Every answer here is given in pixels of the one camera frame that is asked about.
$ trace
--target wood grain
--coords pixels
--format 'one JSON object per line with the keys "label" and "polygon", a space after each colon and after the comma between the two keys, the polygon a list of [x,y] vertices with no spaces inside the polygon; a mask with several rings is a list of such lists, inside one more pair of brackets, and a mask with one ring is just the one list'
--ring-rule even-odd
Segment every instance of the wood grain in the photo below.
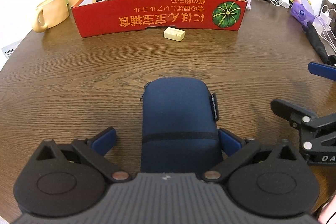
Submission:
{"label": "wood grain", "polygon": [[[334,82],[311,75],[318,61],[300,24],[282,7],[254,1],[241,29],[186,29],[182,42],[162,28],[82,39],[73,18],[30,32],[0,73],[0,215],[20,215],[12,189],[44,138],[58,143],[116,128],[118,144],[107,158],[139,171],[142,103],[146,82],[165,76],[196,77],[219,101],[219,127],[263,143],[298,133],[273,115],[282,98],[326,115],[335,111]],[[316,207],[336,190],[333,168],[312,167],[320,182]]]}

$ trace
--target beige cup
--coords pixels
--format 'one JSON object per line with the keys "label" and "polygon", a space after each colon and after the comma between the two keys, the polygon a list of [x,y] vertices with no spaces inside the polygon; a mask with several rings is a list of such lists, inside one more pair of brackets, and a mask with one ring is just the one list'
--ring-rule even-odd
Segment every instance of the beige cup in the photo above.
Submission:
{"label": "beige cup", "polygon": [[45,0],[36,7],[36,14],[31,24],[35,32],[44,32],[56,26],[69,16],[65,0]]}

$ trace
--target power adapter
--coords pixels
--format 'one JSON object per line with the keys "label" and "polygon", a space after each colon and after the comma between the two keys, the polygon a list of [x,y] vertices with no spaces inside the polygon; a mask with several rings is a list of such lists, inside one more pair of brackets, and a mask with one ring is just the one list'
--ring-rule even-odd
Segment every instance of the power adapter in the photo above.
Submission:
{"label": "power adapter", "polygon": [[281,6],[285,7],[286,9],[289,8],[289,0],[279,0],[279,3],[281,3]]}
{"label": "power adapter", "polygon": [[327,31],[330,31],[330,22],[331,22],[331,18],[329,17],[329,12],[325,11],[320,13],[320,17],[324,20],[324,22],[328,25],[326,27]]}

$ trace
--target black clamp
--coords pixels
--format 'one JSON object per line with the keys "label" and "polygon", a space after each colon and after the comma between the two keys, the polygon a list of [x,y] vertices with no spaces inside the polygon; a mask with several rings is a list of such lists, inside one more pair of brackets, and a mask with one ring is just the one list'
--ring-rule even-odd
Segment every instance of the black clamp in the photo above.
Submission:
{"label": "black clamp", "polygon": [[21,211],[44,217],[73,215],[96,204],[108,185],[131,180],[103,157],[115,141],[114,128],[71,144],[43,140],[14,185]]}
{"label": "black clamp", "polygon": [[237,204],[260,216],[287,218],[309,212],[319,185],[293,145],[287,140],[276,145],[246,142],[201,179],[222,184]]}
{"label": "black clamp", "polygon": [[309,165],[336,165],[336,113],[317,118],[311,111],[281,99],[274,99],[271,109],[299,131],[299,150]]}

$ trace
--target blue fabric case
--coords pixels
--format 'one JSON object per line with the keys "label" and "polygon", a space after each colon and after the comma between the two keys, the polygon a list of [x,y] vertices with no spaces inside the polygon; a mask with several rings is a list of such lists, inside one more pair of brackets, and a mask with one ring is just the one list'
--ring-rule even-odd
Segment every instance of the blue fabric case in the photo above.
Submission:
{"label": "blue fabric case", "polygon": [[203,173],[223,158],[210,92],[193,78],[160,78],[143,95],[141,172]]}

